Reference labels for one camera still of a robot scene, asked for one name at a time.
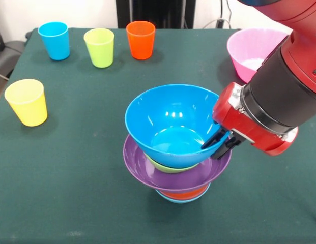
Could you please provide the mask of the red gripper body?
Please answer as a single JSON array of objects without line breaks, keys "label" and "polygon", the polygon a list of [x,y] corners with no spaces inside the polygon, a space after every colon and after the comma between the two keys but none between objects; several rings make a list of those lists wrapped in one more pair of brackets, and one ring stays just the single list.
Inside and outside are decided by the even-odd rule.
[{"label": "red gripper body", "polygon": [[243,110],[240,101],[242,89],[242,86],[232,82],[222,91],[213,107],[213,120],[231,131],[232,135],[244,137],[251,145],[268,155],[283,153],[296,140],[299,128],[295,127],[282,136],[262,128]]}]

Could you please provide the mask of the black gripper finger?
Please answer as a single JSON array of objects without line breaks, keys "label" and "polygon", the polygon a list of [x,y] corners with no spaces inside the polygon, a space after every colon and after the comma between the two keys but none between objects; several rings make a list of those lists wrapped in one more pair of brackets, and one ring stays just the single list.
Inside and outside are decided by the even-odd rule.
[{"label": "black gripper finger", "polygon": [[219,148],[227,141],[228,136],[229,131],[224,127],[219,127],[219,129],[203,143],[201,149]]},{"label": "black gripper finger", "polygon": [[233,135],[211,155],[211,158],[216,160],[221,159],[226,153],[231,151],[234,147],[239,146],[245,140],[246,139],[240,135]]}]

